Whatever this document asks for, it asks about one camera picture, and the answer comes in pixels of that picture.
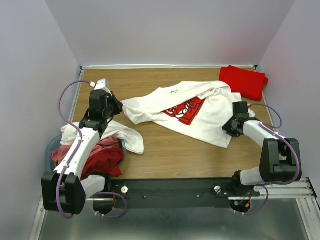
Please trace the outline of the white printed t-shirt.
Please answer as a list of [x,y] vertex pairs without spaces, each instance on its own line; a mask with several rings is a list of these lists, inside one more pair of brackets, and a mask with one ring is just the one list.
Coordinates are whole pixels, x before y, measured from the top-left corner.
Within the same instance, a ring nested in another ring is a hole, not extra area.
[[242,101],[222,81],[182,81],[152,93],[122,101],[134,124],[153,122],[169,130],[226,149],[231,141],[223,126],[233,116],[233,103]]

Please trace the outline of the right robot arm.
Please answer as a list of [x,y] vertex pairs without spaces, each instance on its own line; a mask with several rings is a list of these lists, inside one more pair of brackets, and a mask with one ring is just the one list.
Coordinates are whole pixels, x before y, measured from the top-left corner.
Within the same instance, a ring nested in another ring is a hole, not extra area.
[[234,173],[227,190],[241,196],[251,187],[289,185],[302,178],[300,144],[269,129],[269,125],[250,117],[245,101],[232,104],[232,117],[222,127],[231,137],[249,137],[261,147],[258,167]]

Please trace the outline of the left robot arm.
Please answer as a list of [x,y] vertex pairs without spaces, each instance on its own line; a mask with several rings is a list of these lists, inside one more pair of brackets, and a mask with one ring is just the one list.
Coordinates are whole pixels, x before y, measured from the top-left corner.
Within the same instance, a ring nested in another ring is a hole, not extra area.
[[59,212],[71,219],[82,212],[88,198],[95,194],[104,198],[110,194],[111,185],[104,176],[91,175],[81,180],[81,175],[109,120],[122,112],[122,106],[106,87],[90,92],[89,108],[75,128],[78,134],[69,152],[53,172],[45,172],[41,178],[43,205],[47,211]]

